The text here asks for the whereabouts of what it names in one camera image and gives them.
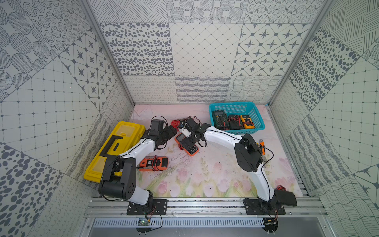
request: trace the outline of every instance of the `orange multimeter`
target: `orange multimeter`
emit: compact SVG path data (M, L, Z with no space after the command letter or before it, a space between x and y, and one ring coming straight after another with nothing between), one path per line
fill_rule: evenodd
M176 143L179 144L179 147L180 149L183 149L187 152L187 154L189 156L194 156L198 151L199 151L199 148L196 146L196 145L193 145L193 147L191 147L191 149L188 151L186 149L184 149L181 145L180 145L180 142L186 137L186 135L184 135L183 133L180 133L179 135L177 135L175 137L175 141Z
M139 171L163 171L167 169L168 158L165 156L146 156L139 163Z
M241 115L240 117L241 117L243 127L245 129L254 129L255 128L254 123L253 123L253 121L251 121L251 118L249 115Z

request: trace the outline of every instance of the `yellow toolbox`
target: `yellow toolbox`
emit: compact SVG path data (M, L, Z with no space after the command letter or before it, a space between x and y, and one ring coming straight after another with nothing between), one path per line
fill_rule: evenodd
M137 144L146 131L145 126L131 122L119 122L88 166L84 178L100 183L107 155L119 155Z

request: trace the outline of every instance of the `toolbox handle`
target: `toolbox handle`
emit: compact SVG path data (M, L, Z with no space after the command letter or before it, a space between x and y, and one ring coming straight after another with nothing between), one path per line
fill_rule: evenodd
M109 151L109 149L111 149L111 146L113 145L114 141L116 141L117 139L123 139L123 137L112 135L111 139L109 139L109 141L104 146L104 149L101 150L100 156L108 157L109 156L108 151Z

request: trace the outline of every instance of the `gray patterned wallpaper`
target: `gray patterned wallpaper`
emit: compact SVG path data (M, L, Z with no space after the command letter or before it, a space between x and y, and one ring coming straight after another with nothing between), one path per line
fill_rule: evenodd
M337 0L271 106L339 236L379 233L378 14Z
M76 233L84 171L132 109L76 0L1 1L0 236Z
M324 0L89 2L136 103L265 104Z

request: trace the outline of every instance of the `red multimeter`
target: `red multimeter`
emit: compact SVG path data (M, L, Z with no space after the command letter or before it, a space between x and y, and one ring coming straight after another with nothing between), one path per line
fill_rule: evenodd
M179 135L177 135L175 137L175 141L176 143L178 143L180 145L180 142L186 137L186 135L184 135L183 133L180 133ZM196 145L193 145L193 147L191 147L191 149L188 151L186 149L183 148L183 150L185 150L187 152L187 154L189 156L194 156L198 151L199 151L199 148L196 146Z

